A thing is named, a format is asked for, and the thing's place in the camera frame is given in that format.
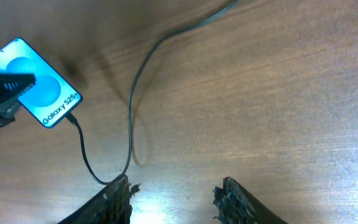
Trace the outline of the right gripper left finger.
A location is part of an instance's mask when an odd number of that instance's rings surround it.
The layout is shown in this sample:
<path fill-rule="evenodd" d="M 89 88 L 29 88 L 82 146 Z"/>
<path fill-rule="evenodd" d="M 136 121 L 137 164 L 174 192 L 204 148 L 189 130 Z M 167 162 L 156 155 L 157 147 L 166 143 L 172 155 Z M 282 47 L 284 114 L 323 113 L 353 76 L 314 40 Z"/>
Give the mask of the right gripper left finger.
<path fill-rule="evenodd" d="M 140 191 L 121 174 L 58 224 L 130 224 L 130 199 Z"/>

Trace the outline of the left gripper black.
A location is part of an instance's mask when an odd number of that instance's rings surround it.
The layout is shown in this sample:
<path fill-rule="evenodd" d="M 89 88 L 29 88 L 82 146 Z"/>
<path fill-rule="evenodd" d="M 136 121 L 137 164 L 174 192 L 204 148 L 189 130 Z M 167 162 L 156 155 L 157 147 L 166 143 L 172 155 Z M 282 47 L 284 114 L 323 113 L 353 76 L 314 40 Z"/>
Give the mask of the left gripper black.
<path fill-rule="evenodd" d="M 35 85 L 31 73 L 0 73 L 0 127 L 13 123 L 20 107 L 18 98 Z"/>

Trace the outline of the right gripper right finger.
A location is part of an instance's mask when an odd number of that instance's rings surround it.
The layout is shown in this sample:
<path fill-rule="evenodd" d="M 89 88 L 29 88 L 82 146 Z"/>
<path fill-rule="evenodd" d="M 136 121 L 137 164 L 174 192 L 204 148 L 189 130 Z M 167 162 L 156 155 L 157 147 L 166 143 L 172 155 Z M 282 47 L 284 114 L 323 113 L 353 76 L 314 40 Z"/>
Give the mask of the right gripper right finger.
<path fill-rule="evenodd" d="M 213 219 L 223 224 L 288 224 L 232 177 L 223 178 L 223 186 L 213 192 L 219 210 Z"/>

